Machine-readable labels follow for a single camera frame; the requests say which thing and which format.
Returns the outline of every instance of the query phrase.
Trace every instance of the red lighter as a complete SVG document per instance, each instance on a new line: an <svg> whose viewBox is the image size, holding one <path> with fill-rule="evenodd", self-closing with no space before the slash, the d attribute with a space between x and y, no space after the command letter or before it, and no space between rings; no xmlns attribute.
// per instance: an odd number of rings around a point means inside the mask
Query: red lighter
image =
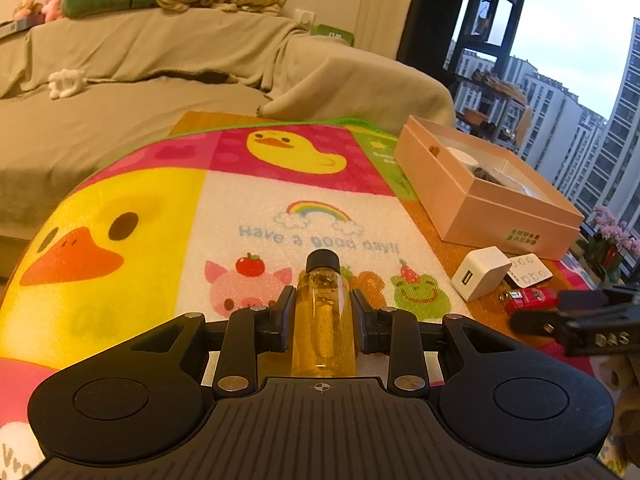
<svg viewBox="0 0 640 480"><path fill-rule="evenodd" d="M500 295L500 300L509 315L521 308L548 310L558 306L558 295L548 286L509 290Z"/></svg>

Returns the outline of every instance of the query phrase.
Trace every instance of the yellow duck print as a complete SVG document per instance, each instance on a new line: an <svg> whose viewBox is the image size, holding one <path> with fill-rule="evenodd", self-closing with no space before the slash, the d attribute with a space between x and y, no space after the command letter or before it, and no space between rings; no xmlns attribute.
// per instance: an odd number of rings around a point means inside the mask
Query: yellow duck print
<svg viewBox="0 0 640 480"><path fill-rule="evenodd" d="M61 369L174 315L205 171L133 171L69 196L0 308L0 357Z"/></svg>
<svg viewBox="0 0 640 480"><path fill-rule="evenodd" d="M253 156L285 170L332 174L347 167L347 160L342 155L319 152L311 141L290 132L254 132L249 134L246 146Z"/></svg>

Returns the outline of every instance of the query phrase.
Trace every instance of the sky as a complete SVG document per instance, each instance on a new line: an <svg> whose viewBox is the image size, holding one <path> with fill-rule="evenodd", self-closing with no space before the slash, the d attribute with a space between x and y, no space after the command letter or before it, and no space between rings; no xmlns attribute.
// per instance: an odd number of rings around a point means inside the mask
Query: sky
<svg viewBox="0 0 640 480"><path fill-rule="evenodd" d="M510 10L507 1L498 4L492 36L504 30ZM609 119L634 17L640 17L640 0L525 0L511 55L528 59Z"/></svg>

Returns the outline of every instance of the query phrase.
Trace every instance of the electrical socket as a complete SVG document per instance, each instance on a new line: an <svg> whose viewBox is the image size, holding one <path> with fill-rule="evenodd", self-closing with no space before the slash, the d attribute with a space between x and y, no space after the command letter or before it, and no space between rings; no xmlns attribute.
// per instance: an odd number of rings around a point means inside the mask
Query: electrical socket
<svg viewBox="0 0 640 480"><path fill-rule="evenodd" d="M293 18L300 25L303 25L303 27L310 30L316 20L316 13L311 10L296 9L293 14Z"/></svg>

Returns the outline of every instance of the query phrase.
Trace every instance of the duck eye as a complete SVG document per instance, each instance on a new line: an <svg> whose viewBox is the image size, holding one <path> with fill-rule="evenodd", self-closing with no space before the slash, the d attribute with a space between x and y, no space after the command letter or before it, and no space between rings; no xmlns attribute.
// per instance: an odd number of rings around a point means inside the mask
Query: duck eye
<svg viewBox="0 0 640 480"><path fill-rule="evenodd" d="M51 232L44 237L44 240L42 241L42 243L40 244L40 247L38 247L38 251L39 253L41 253L44 249L47 248L47 246L51 243L51 241L53 240L53 238L56 237L56 235L58 234L58 228L54 227Z"/></svg>
<svg viewBox="0 0 640 480"><path fill-rule="evenodd" d="M123 213L118 216L109 227L109 239L119 242L129 237L138 225L138 215L135 213Z"/></svg>

